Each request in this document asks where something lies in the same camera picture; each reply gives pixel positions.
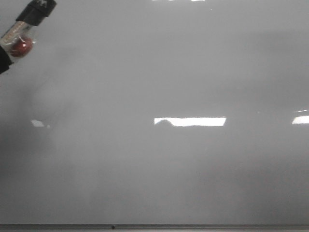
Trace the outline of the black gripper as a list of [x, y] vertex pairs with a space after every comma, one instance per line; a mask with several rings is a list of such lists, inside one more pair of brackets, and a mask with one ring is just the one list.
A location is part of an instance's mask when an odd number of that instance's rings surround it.
[[12, 61], [7, 52], [0, 46], [0, 74], [9, 70]]

